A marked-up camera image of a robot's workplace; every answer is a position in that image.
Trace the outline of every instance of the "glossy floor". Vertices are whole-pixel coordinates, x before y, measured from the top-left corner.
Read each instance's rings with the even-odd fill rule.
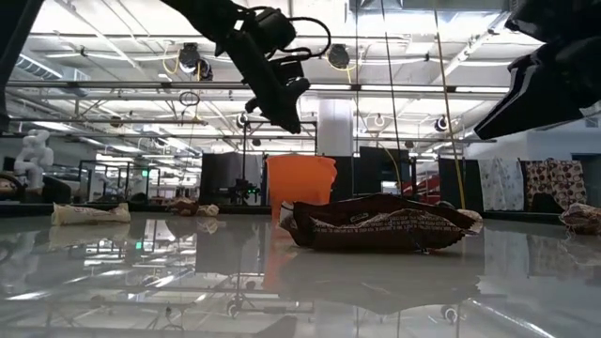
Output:
[[[425,254],[315,253],[270,219],[2,220],[0,337],[599,337],[601,245],[485,222]]]

